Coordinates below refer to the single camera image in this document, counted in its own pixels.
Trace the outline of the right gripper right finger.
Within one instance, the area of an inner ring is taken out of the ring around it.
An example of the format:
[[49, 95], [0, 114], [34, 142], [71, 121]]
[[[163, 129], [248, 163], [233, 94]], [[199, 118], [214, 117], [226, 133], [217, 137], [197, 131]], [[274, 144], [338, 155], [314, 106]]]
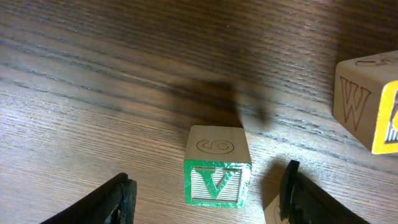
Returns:
[[316, 183], [291, 160], [279, 188], [280, 219], [290, 224], [369, 224]]

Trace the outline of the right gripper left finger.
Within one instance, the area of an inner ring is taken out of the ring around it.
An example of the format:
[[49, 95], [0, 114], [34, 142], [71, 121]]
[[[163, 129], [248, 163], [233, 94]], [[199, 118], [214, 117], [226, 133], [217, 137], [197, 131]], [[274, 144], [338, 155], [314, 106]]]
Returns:
[[136, 198], [137, 182], [122, 172], [42, 224], [133, 224]]

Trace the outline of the green V block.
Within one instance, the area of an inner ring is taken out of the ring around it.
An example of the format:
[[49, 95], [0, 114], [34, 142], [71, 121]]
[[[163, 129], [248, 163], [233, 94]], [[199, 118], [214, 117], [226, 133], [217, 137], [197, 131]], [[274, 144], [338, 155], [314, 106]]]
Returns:
[[252, 161], [243, 128], [192, 126], [183, 168], [187, 204], [246, 206]]

